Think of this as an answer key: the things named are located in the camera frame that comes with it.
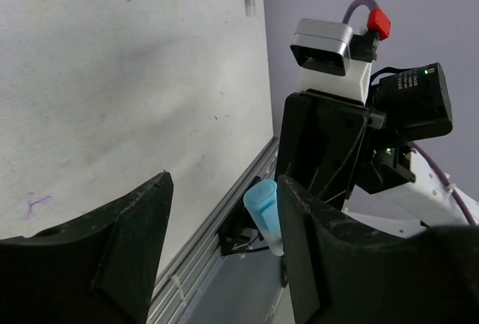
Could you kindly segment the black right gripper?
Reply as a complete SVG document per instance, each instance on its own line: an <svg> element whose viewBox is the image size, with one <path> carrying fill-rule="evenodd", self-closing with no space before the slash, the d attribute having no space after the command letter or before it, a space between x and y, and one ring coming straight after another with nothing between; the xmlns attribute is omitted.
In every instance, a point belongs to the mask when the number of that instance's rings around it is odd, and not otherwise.
<svg viewBox="0 0 479 324"><path fill-rule="evenodd" d="M277 177L338 210L355 186L373 195L419 182L413 142L453 129L442 65L385 67L373 77L365 104L316 90L286 99Z"/></svg>

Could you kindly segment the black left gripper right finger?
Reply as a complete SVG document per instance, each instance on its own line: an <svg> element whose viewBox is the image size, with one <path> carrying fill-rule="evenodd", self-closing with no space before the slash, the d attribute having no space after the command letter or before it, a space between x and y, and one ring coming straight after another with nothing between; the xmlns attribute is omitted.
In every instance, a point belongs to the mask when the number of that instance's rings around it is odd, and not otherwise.
<svg viewBox="0 0 479 324"><path fill-rule="evenodd" d="M374 229L287 176L278 210L297 323L476 323L478 229Z"/></svg>

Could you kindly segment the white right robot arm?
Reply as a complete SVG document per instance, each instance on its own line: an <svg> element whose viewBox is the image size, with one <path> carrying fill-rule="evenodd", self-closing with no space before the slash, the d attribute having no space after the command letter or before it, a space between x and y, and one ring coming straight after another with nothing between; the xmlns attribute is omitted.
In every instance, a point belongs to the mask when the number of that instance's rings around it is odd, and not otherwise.
<svg viewBox="0 0 479 324"><path fill-rule="evenodd" d="M478 203L419 146L453 128L439 63L345 76L303 69L286 100L276 167L313 196L343 209L355 187L393 202L418 225L475 225Z"/></svg>

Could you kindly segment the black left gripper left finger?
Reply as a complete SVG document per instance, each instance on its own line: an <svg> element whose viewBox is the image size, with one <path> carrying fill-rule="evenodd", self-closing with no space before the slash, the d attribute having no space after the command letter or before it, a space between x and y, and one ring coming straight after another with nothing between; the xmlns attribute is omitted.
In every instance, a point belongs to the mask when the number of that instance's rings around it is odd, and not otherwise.
<svg viewBox="0 0 479 324"><path fill-rule="evenodd" d="M1 241L3 323L145 323L171 211L162 172L30 238Z"/></svg>

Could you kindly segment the light blue highlighter cap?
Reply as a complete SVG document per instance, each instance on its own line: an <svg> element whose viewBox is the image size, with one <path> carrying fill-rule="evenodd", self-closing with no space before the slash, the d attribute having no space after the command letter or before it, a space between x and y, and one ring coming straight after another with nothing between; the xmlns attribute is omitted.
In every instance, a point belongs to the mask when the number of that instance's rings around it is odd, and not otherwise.
<svg viewBox="0 0 479 324"><path fill-rule="evenodd" d="M282 257L284 249L278 215L277 188L274 180L261 180L245 192L243 203L270 251L275 256Z"/></svg>

